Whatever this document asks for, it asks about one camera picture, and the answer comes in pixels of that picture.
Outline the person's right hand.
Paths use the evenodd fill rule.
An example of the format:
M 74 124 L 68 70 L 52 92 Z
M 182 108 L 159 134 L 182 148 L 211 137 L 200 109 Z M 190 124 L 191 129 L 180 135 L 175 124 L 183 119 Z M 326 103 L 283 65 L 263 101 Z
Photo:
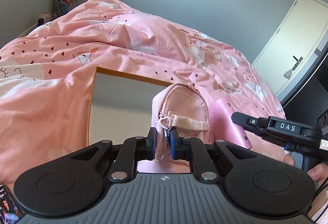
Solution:
M 284 157 L 283 162 L 291 166 L 295 166 L 295 161 L 291 153 L 287 154 Z M 327 165 L 324 163 L 318 164 L 314 168 L 309 170 L 307 173 L 311 177 L 311 179 L 318 184 L 318 186 L 321 186 L 327 178 Z M 327 193 L 324 194 L 323 192 L 321 192 L 314 201 L 314 205 L 312 206 L 312 209 L 309 212 L 309 216 L 312 217 L 313 215 L 315 215 L 318 210 L 320 210 L 324 206 L 326 202 Z

